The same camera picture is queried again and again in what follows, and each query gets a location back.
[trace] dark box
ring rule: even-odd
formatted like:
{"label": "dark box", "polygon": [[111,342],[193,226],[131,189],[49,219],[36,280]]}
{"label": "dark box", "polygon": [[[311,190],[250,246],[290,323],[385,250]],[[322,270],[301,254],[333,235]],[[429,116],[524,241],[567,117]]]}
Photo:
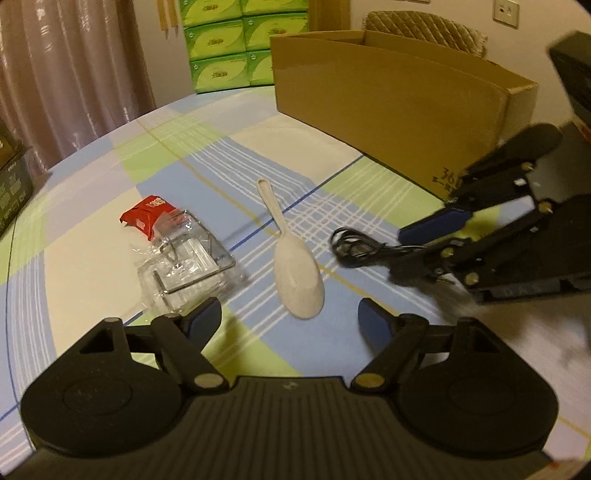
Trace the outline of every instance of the dark box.
{"label": "dark box", "polygon": [[574,123],[591,143],[591,35],[571,33],[548,53],[569,96]]}
{"label": "dark box", "polygon": [[27,155],[31,154],[31,150],[20,145],[0,168],[0,235],[33,194],[33,181],[27,169]]}

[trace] red wrapper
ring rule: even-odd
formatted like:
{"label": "red wrapper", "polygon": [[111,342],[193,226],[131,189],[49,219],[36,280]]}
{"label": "red wrapper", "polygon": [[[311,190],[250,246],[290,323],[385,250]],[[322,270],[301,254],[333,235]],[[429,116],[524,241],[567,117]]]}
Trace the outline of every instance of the red wrapper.
{"label": "red wrapper", "polygon": [[152,240],[154,238],[154,224],[158,217],[173,210],[176,210],[176,207],[170,205],[166,200],[156,195],[150,195],[121,215],[119,221],[136,227],[148,237],[148,240]]}

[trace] plaid tablecloth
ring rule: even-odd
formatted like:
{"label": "plaid tablecloth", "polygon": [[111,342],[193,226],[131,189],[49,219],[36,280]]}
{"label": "plaid tablecloth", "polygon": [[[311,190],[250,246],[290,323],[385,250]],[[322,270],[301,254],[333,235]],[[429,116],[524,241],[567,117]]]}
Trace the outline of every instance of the plaid tablecloth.
{"label": "plaid tablecloth", "polygon": [[[141,313],[134,248],[147,241],[119,216],[150,194],[190,209],[246,268],[249,286],[224,305],[205,354],[225,375],[342,375],[371,353],[357,305],[372,297],[433,323],[474,314],[555,388],[560,420],[547,450],[589,457],[591,358],[585,299],[477,308],[459,287],[421,290],[388,282],[383,268],[339,268],[328,237],[340,226],[395,242],[398,226],[440,206],[402,177],[347,145],[278,114],[272,87],[193,95],[105,135],[50,172],[0,241],[0,471],[32,452],[18,412],[26,387],[57,355],[107,316]],[[277,240],[255,181],[270,180],[294,231],[312,248],[326,286],[313,320],[280,305],[272,276]],[[485,212],[502,223],[527,208]],[[149,362],[149,356],[138,358]]]}

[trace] curtain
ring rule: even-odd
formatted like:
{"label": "curtain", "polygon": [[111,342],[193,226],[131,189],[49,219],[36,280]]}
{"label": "curtain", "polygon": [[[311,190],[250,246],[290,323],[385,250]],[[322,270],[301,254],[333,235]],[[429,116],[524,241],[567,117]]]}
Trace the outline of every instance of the curtain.
{"label": "curtain", "polygon": [[0,1],[0,117],[34,177],[153,109],[132,0]]}

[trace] stack of tissue boxes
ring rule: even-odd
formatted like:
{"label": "stack of tissue boxes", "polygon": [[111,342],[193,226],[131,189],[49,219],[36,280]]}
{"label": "stack of tissue boxes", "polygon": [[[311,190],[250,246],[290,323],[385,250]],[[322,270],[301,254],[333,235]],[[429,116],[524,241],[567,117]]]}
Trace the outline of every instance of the stack of tissue boxes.
{"label": "stack of tissue boxes", "polygon": [[181,0],[197,93],[273,84],[271,35],[308,31],[308,0]]}

